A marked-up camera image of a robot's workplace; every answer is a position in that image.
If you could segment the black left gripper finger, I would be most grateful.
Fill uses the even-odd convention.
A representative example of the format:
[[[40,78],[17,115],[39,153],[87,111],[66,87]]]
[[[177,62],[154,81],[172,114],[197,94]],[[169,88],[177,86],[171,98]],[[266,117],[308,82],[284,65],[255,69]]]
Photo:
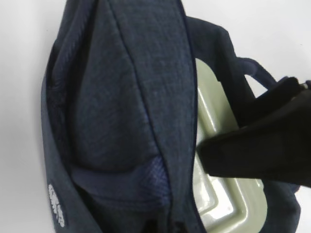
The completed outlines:
[[[199,144],[206,173],[311,185],[311,82],[293,81],[298,94],[274,112]]]

